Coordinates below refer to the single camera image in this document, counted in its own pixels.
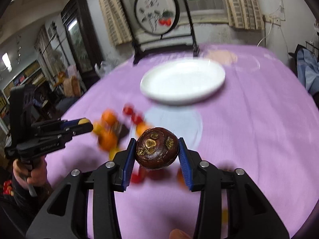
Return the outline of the left hand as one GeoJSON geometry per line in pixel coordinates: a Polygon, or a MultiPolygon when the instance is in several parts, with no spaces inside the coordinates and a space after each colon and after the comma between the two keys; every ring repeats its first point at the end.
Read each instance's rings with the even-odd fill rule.
{"type": "Polygon", "coordinates": [[[13,174],[17,182],[27,189],[28,185],[41,187],[47,183],[47,163],[41,157],[39,164],[33,170],[28,170],[18,159],[13,162],[13,174]]]}

